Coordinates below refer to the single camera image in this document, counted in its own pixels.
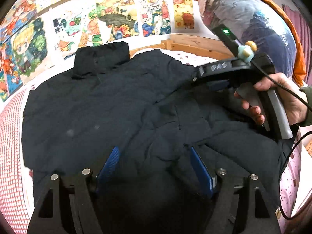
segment plastic bag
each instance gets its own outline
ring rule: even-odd
[[[257,53],[266,53],[276,72],[291,78],[296,43],[284,20],[261,0],[206,0],[202,21],[212,30],[224,24],[241,43],[254,41]]]

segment green indicator light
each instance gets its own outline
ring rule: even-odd
[[[223,33],[227,36],[230,36],[231,32],[229,29],[222,29]]]

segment metal screw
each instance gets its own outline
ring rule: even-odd
[[[58,175],[57,175],[57,174],[52,174],[52,175],[51,175],[51,179],[52,179],[52,180],[56,180],[57,178],[58,178]]]
[[[227,173],[227,170],[223,169],[223,168],[220,168],[220,169],[218,169],[218,173],[221,174],[221,175],[225,175]]]
[[[90,172],[91,172],[91,170],[88,168],[82,170],[83,175],[88,175]]]
[[[200,72],[200,75],[203,75],[205,73],[205,70],[202,66],[199,67],[199,72]]]
[[[251,178],[252,180],[257,180],[257,179],[258,179],[258,176],[255,175],[255,174],[251,174],[251,175],[250,175],[250,178]]]

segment blue gripper pad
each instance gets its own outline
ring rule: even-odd
[[[96,193],[99,193],[104,185],[109,181],[113,175],[116,166],[118,164],[120,157],[120,152],[118,147],[113,148],[110,156],[105,162],[103,168],[100,170],[99,174],[96,177]]]
[[[206,165],[198,155],[194,147],[190,149],[191,165],[196,173],[197,179],[201,186],[202,192],[211,198],[216,187],[216,173],[214,171],[208,172]]]

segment black cable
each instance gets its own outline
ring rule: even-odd
[[[286,161],[285,161],[285,163],[284,163],[284,165],[283,165],[283,168],[282,168],[281,170],[284,170],[284,169],[285,169],[286,165],[288,164],[289,157],[291,156],[291,154],[292,154],[292,152],[294,151],[294,149],[299,145],[299,143],[300,143],[305,137],[307,137],[308,135],[311,135],[311,134],[312,134],[312,131],[309,131],[309,132],[305,133],[305,134],[296,142],[296,144],[293,146],[293,148],[292,148],[290,154],[288,155],[288,157],[287,157],[287,159],[286,159]],[[280,178],[281,178],[281,176],[282,176],[282,173],[283,173],[283,171],[280,173],[280,176],[279,176],[279,184],[278,184],[279,186],[280,186]],[[282,204],[281,204],[281,203],[280,203],[280,212],[281,212],[282,216],[283,216],[286,220],[292,220],[292,219],[294,219],[294,218],[296,218],[297,216],[300,215],[300,214],[294,215],[293,217],[288,217],[288,216],[286,216],[286,214],[285,214],[284,211],[283,211],[283,207],[282,207]]]
[[[261,71],[261,73],[264,74],[265,77],[267,77],[269,80],[271,80],[273,83],[275,83],[277,86],[281,87],[283,90],[287,91],[289,94],[293,95],[294,97],[296,97],[297,99],[299,99],[307,108],[310,112],[312,112],[312,107],[306,102],[304,101],[301,97],[299,97],[296,93],[294,93],[293,91],[291,91],[290,89],[286,88],[285,86],[281,85],[280,83],[278,83],[277,81],[275,81],[273,78],[271,78],[262,68],[260,68],[255,62],[252,61],[252,64],[255,65],[255,67]],[[307,137],[308,135],[311,135],[312,134],[312,131],[309,131],[307,133],[305,133],[297,142],[296,144],[293,146],[293,148],[291,149],[291,152],[290,154],[288,155],[284,165],[283,165],[283,168],[281,170],[284,170],[286,165],[288,164],[288,161],[289,161],[289,157],[291,156],[292,152],[294,151],[294,149],[299,145],[299,143],[305,138]],[[280,186],[280,178],[282,176],[282,173],[283,171],[280,173],[280,176],[279,176],[279,186]],[[300,214],[298,215],[295,215],[293,217],[288,217],[286,216],[286,214],[284,213],[283,211],[283,207],[280,203],[280,212],[282,214],[282,216],[286,219],[286,220],[292,220],[294,218],[296,218],[297,216],[299,216]]]
[[[290,89],[286,88],[285,86],[281,85],[277,81],[275,81],[273,78],[271,78],[262,68],[260,68],[255,62],[252,61],[252,64],[255,65],[255,67],[260,70],[265,77],[267,77],[269,80],[271,80],[273,83],[275,83],[277,86],[281,87],[283,90],[287,91],[289,94],[293,95],[297,99],[299,99],[309,110],[312,112],[312,106],[310,106],[306,101],[304,101],[301,97],[299,97],[296,93],[291,91]]]

